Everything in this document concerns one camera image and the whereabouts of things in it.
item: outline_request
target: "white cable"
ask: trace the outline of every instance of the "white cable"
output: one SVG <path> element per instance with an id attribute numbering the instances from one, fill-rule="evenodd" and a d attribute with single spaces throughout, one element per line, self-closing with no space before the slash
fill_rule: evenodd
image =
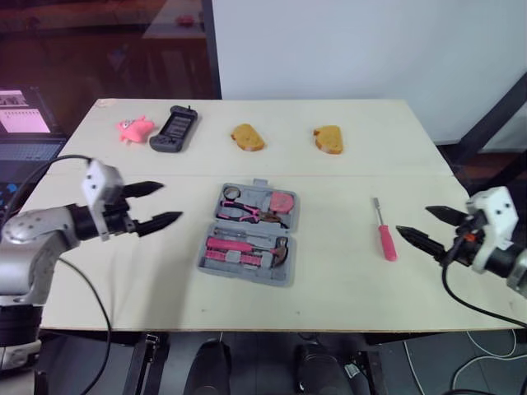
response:
<path id="1" fill-rule="evenodd" d="M 527 354 L 512 356 L 511 358 L 501 358 L 499 356 L 492 356 L 492 355 L 477 356 L 477 357 L 473 358 L 472 360 L 470 360 L 469 362 L 467 362 L 466 364 L 464 364 L 463 366 L 461 366 L 459 369 L 457 369 L 455 371 L 454 378 L 452 379 L 452 385 L 450 386 L 450 389 L 455 389 L 455 383 L 458 381 L 459 375 L 465 369 L 467 369 L 471 364 L 473 364 L 474 362 L 476 362 L 478 360 L 505 360 L 505 361 L 508 361 L 508 360 L 520 360 L 522 358 L 527 358 Z"/>
<path id="2" fill-rule="evenodd" d="M 412 371 L 412 376 L 415 381 L 415 384 L 417 384 L 417 388 L 419 388 L 419 392 L 421 393 L 421 395 L 426 395 L 424 390 L 422 389 L 419 379 L 417 378 L 417 375 L 415 374 L 415 369 L 413 368 L 412 358 L 410 358 L 410 351 L 408 351 L 406 340 L 403 341 L 403 346 L 404 346 L 404 350 L 406 351 L 406 358 L 408 359 L 408 364 L 410 365 L 410 370 Z"/>
<path id="3" fill-rule="evenodd" d="M 490 352 L 489 350 L 481 347 L 473 338 L 472 336 L 470 336 L 470 333 L 467 332 L 467 336 L 469 337 L 470 341 L 478 348 L 480 349 L 481 351 L 483 351 L 485 354 L 488 354 L 490 356 L 495 356 L 496 358 L 506 358 L 507 356 L 512 356 L 515 351 L 516 351 L 516 345 L 517 345 L 517 340 L 516 340 L 516 333 L 514 332 L 514 329 L 511 329 L 511 332 L 512 332 L 512 338 L 514 339 L 513 340 L 513 344 L 512 344 L 512 349 L 511 351 L 509 351 L 508 353 L 506 354 L 494 354 L 493 352 Z"/>

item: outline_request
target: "hammer head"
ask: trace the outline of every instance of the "hammer head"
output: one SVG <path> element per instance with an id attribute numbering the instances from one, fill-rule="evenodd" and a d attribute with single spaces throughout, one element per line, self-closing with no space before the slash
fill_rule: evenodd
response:
<path id="1" fill-rule="evenodd" d="M 271 267 L 277 267 L 282 265 L 287 258 L 287 237 L 278 237 L 277 247 L 275 249 L 272 249 L 271 252 L 274 255 Z"/>

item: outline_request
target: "laptop screen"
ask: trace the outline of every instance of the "laptop screen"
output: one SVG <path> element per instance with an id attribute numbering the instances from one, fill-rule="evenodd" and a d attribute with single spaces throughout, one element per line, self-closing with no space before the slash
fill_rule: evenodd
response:
<path id="1" fill-rule="evenodd" d="M 43 140 L 64 137 L 38 88 L 0 87 L 0 140 Z"/>

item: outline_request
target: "hammer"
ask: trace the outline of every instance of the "hammer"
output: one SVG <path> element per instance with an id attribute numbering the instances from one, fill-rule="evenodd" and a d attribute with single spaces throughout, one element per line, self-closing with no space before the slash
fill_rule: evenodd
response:
<path id="1" fill-rule="evenodd" d="M 209 247 L 210 249 L 226 249 L 231 251 L 241 251 L 242 253 L 252 253 L 254 251 L 269 251 L 272 255 L 274 255 L 271 267 L 282 265 L 287 258 L 287 237 L 278 237 L 277 245 L 274 249 L 264 249 L 261 247 L 255 247 L 251 243 L 246 243 L 243 241 L 231 241 L 217 239 L 215 237 L 209 237 L 207 239 L 207 247 Z"/>

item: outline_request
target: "laptop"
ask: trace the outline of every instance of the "laptop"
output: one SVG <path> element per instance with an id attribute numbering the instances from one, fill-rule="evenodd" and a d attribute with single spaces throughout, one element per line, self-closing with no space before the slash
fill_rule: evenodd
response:
<path id="1" fill-rule="evenodd" d="M 21 183 L 67 140 L 37 88 L 0 89 L 0 183 Z"/>

